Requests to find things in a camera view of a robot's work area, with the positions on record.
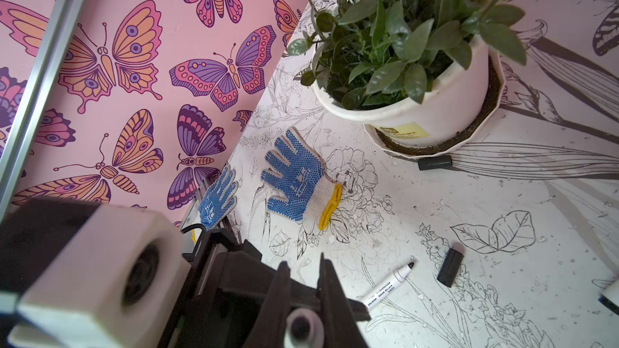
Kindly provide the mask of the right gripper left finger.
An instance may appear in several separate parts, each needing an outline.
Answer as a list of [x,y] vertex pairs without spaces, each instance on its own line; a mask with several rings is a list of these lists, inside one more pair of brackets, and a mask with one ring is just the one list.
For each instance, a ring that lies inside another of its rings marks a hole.
[[291,308],[292,280],[287,262],[280,263],[278,269],[272,271],[272,268],[262,263],[250,268],[255,284],[262,284],[267,278],[271,278],[271,281],[243,347],[284,346],[286,319]]

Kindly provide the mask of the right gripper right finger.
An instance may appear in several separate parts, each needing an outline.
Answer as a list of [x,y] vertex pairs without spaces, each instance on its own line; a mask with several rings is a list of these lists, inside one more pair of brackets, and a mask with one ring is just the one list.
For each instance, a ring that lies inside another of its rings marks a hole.
[[334,265],[324,254],[317,285],[325,347],[368,347],[359,331],[352,307],[339,282]]

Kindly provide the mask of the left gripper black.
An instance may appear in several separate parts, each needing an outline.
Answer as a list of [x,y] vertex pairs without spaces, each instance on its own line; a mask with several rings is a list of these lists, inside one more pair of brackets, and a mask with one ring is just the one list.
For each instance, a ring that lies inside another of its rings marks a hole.
[[[255,284],[251,275],[250,268],[262,263],[262,254],[250,242],[238,243],[231,232],[218,229],[200,235],[193,252],[183,256],[190,262],[190,273],[159,345],[243,347],[271,281],[267,278],[264,283]],[[295,309],[307,308],[321,318],[317,286],[311,288],[290,279],[289,315]],[[370,321],[364,304],[348,300],[357,326]]]

